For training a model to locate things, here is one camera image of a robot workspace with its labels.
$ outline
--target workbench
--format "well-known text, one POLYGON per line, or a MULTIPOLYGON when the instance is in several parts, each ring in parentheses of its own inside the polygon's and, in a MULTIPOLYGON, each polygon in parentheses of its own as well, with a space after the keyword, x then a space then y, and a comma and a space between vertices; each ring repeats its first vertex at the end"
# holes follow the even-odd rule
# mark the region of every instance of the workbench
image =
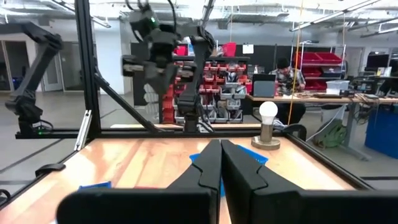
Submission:
MULTIPOLYGON (((45 176, 1 210, 0 223, 52 223, 60 201, 80 185, 111 181, 116 188, 166 188, 191 164, 189 155, 201 152, 210 140, 95 139, 71 156, 63 171, 45 176)), ((268 157, 267 167, 304 189, 354 189, 287 138, 279 137, 276 151, 253 148, 251 138, 229 140, 268 157)), ((230 223, 225 198, 220 223, 230 223)))
MULTIPOLYGON (((316 98, 313 96, 310 97, 282 97, 275 96, 273 98, 263 98, 263 97, 253 97, 251 95, 246 95, 246 98, 251 100, 252 102, 265 102, 265 101, 273 101, 275 103, 326 103, 326 104, 337 104, 344 105, 347 104, 349 108, 348 119, 347 119, 347 135, 341 148, 347 151, 348 153, 356 156, 358 159, 363 161, 368 161, 371 159, 371 156, 365 154, 362 151, 359 151, 353 147, 351 147, 351 138, 355 135, 357 122, 355 120, 356 114, 359 112, 359 104, 363 102, 362 99, 354 97, 354 98, 316 98)), ((378 100, 367 100, 367 103, 375 103, 375 104, 392 104, 398 103, 398 98, 380 98, 378 100)))

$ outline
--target laptop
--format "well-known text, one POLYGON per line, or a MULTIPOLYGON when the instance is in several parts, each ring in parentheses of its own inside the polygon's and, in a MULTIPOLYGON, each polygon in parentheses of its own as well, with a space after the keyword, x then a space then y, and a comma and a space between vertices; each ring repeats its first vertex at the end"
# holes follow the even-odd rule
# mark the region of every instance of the laptop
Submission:
POLYGON ((276 75, 254 74, 252 96, 273 98, 275 96, 275 78, 276 75))

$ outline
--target gray floor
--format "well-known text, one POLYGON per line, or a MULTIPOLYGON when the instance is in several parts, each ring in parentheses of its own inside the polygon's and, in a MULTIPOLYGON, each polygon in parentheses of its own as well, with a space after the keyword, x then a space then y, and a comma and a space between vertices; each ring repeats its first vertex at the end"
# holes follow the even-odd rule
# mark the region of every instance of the gray floor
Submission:
MULTIPOLYGON (((18 130, 17 117, 2 106, 7 99, 7 96, 0 96, 0 189, 7 189, 13 194, 34 179, 36 169, 45 164, 56 163, 72 153, 75 140, 15 140, 14 134, 18 130)), ((124 96, 124 99, 132 103, 131 95, 124 96)), ((52 122, 56 128, 80 127, 85 111, 82 93, 38 93, 37 106, 44 111, 42 119, 52 122)), ((100 96, 99 107, 102 127, 135 123, 134 119, 108 96, 100 96)), ((147 119, 155 121, 153 114, 146 114, 143 109, 138 110, 147 119)), ((246 116, 244 120, 245 123, 256 123, 250 116, 246 116)), ((315 133, 321 125, 320 113, 306 113, 302 124, 307 127, 309 135, 315 133)), ((364 147, 365 130, 366 125, 358 126, 358 132, 352 141, 355 148, 373 157, 371 161, 360 161, 339 149, 327 149, 322 152, 360 177, 398 177, 398 160, 364 147)), ((369 183, 380 189, 398 189, 398 181, 369 183)))

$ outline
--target ceiling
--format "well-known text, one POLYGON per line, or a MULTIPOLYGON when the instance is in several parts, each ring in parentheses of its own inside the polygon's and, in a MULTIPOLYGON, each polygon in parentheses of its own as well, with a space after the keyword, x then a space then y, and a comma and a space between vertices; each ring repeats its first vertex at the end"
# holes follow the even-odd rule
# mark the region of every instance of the ceiling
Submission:
MULTIPOLYGON (((0 0, 0 17, 10 21, 30 20, 33 17, 49 19, 74 19, 74 13, 60 7, 55 1, 61 0, 0 0)), ((73 0, 63 0, 73 6, 73 0)), ((310 22, 332 14, 365 0, 304 0, 302 15, 300 16, 301 1, 291 0, 213 0, 213 10, 208 16, 208 22, 217 23, 219 29, 227 29, 228 24, 249 23, 262 26, 263 24, 279 24, 287 29, 298 22, 310 22)), ((199 21, 204 13, 207 0, 173 0, 176 15, 181 22, 199 21)), ((127 12, 124 1, 90 0, 91 15, 102 20, 116 19, 121 11, 127 12)), ((152 8, 162 21, 172 21, 170 6, 166 0, 150 0, 152 8)), ((344 27, 351 27, 391 18, 398 19, 398 1, 382 0, 363 9, 347 13, 317 24, 326 32, 337 32, 344 27)), ((397 27, 398 20, 383 24, 383 29, 397 27)), ((374 32, 380 25, 364 27, 353 32, 374 32)))

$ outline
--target light bulb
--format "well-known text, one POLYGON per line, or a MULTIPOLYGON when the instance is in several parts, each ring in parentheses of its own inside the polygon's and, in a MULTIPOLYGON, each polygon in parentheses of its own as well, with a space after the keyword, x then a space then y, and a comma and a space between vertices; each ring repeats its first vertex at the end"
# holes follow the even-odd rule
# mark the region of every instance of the light bulb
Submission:
POLYGON ((259 112, 262 123, 272 125, 274 123, 274 118, 278 113, 278 107, 274 102, 266 101, 260 106, 259 112))

